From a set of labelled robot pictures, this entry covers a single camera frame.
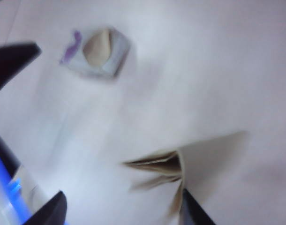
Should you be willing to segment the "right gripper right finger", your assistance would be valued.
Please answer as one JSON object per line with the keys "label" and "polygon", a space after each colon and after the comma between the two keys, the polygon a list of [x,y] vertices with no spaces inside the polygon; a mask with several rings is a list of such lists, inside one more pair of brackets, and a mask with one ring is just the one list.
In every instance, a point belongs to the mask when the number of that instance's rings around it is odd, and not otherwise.
{"label": "right gripper right finger", "polygon": [[215,225],[215,222],[187,189],[182,191],[180,225]]}

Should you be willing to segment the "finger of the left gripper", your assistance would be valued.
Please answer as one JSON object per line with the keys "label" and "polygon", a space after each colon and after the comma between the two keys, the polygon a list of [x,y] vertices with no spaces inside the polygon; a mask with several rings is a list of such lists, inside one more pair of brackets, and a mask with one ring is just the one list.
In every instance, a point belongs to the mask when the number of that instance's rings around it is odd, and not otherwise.
{"label": "finger of the left gripper", "polygon": [[0,46],[0,90],[40,54],[35,42]]}
{"label": "finger of the left gripper", "polygon": [[21,197],[21,180],[13,178],[18,167],[19,162],[0,137],[0,187],[15,221],[23,225],[29,219],[30,211]]}

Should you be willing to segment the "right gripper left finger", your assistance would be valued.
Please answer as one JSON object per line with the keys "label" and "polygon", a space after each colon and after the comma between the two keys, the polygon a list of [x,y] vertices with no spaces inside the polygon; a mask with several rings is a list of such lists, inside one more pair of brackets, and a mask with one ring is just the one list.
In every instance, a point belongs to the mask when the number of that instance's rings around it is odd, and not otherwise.
{"label": "right gripper left finger", "polygon": [[28,225],[64,225],[67,214],[67,199],[59,191],[33,216],[27,220]]}

